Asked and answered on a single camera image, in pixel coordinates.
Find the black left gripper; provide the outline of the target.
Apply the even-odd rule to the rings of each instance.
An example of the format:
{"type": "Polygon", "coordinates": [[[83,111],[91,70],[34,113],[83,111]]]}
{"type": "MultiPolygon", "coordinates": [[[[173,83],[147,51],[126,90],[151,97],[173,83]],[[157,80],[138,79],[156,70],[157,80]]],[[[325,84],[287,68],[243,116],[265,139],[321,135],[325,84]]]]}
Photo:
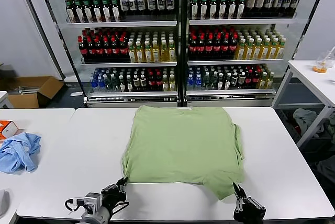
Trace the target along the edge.
{"type": "Polygon", "coordinates": [[[116,184],[108,185],[101,191],[102,204],[110,215],[114,215],[127,207],[126,192],[128,179],[123,177],[116,184]]]}

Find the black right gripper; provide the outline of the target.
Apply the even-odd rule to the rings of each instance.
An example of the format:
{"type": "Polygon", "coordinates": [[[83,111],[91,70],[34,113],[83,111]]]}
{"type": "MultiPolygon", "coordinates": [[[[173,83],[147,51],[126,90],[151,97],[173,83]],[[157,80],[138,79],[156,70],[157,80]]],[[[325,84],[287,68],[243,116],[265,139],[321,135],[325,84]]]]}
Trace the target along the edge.
{"type": "Polygon", "coordinates": [[[258,209],[252,203],[244,203],[243,200],[247,197],[244,189],[235,182],[233,184],[234,194],[236,197],[236,207],[233,213],[233,218],[237,222],[263,222],[266,213],[264,207],[258,209]]]}

